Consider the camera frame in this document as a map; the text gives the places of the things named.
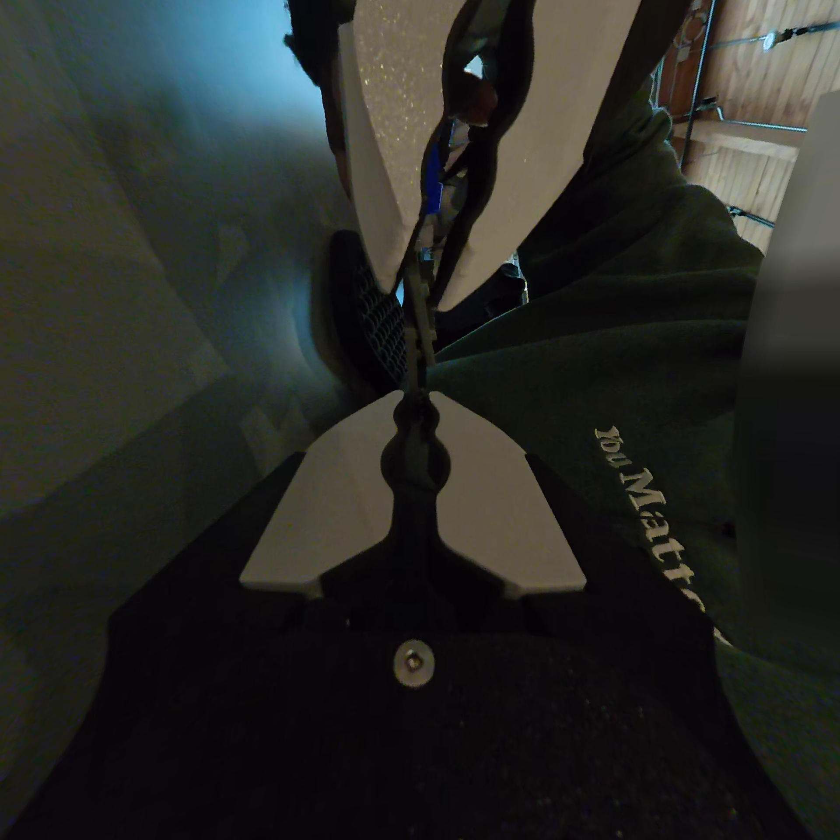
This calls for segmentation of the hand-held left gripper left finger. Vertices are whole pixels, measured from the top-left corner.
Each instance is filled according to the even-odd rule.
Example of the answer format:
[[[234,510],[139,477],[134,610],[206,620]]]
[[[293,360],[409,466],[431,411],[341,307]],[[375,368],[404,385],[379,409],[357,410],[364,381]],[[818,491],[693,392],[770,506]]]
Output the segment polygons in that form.
[[[387,536],[393,494],[381,460],[403,395],[393,391],[374,401],[308,448],[239,576],[241,585],[317,599],[326,573]]]

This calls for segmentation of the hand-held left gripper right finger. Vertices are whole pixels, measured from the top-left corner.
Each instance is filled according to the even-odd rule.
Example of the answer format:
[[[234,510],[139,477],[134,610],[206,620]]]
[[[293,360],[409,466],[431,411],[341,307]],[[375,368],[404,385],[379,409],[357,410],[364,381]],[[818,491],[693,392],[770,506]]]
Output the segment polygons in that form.
[[[510,599],[581,592],[585,574],[522,447],[443,393],[430,396],[450,461],[437,496],[445,546],[494,575]]]

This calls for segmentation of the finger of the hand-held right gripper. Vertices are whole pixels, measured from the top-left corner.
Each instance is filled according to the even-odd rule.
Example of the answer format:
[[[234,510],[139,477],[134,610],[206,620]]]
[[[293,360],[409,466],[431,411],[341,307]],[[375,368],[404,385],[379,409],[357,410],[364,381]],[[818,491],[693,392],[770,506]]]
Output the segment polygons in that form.
[[[639,5],[511,3],[499,44],[498,105],[468,148],[467,200],[438,267],[440,311],[490,278],[580,168]]]
[[[445,125],[447,44],[463,1],[359,1],[339,27],[351,195],[373,276],[399,284],[426,223],[424,163]]]

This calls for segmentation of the grey studded building baseplate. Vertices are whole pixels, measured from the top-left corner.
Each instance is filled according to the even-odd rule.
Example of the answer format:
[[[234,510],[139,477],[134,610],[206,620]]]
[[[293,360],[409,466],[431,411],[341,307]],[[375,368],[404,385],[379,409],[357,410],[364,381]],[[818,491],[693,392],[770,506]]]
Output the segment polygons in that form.
[[[406,385],[397,427],[405,437],[403,474],[405,480],[417,489],[434,492],[436,486],[431,468],[430,443],[433,435],[430,430],[432,409],[426,390],[427,367],[434,357],[432,327],[422,260],[416,255],[406,259],[402,288]]]

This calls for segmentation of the person's right forearm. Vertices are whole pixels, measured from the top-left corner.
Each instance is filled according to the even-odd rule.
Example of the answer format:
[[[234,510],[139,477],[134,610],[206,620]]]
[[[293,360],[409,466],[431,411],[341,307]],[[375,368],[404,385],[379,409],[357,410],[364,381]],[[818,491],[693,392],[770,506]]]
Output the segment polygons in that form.
[[[654,71],[690,3],[639,4],[584,146],[583,162],[518,248],[531,298],[585,277],[656,277],[678,270],[669,216],[686,197],[666,139],[669,120],[650,103]]]

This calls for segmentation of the person's right hand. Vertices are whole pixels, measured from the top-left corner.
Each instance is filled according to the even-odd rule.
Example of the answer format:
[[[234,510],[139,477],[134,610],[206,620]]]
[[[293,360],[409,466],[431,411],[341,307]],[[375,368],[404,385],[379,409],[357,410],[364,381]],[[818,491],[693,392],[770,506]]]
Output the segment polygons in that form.
[[[498,96],[483,77],[462,69],[451,82],[452,116],[470,127],[485,128],[497,109]]]

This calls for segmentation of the black honeycomb cushion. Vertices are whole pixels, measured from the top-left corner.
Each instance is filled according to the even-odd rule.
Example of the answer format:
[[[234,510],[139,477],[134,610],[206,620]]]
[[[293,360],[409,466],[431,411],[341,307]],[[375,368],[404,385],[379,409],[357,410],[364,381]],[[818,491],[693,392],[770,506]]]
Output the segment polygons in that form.
[[[335,232],[329,242],[329,307],[351,369],[376,397],[398,390],[406,375],[403,307],[378,287],[352,230]]]

